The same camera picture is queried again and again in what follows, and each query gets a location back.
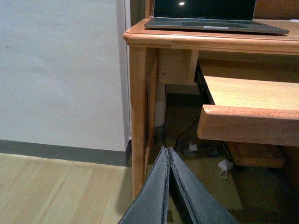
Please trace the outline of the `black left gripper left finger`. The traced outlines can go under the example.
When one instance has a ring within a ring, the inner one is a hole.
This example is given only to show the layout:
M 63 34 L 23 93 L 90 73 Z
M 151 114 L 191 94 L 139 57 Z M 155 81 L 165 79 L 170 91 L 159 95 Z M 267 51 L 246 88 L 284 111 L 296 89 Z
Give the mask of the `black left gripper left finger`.
M 136 199 L 120 224 L 165 224 L 168 216 L 169 156 L 162 147 Z

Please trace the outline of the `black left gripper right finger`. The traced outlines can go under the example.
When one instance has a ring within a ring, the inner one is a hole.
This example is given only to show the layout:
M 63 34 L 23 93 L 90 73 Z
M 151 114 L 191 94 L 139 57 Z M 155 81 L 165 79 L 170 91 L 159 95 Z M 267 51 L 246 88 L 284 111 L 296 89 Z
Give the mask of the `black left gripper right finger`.
M 172 149 L 170 159 L 169 191 L 184 224 L 239 223 L 200 182 L 197 176 Z

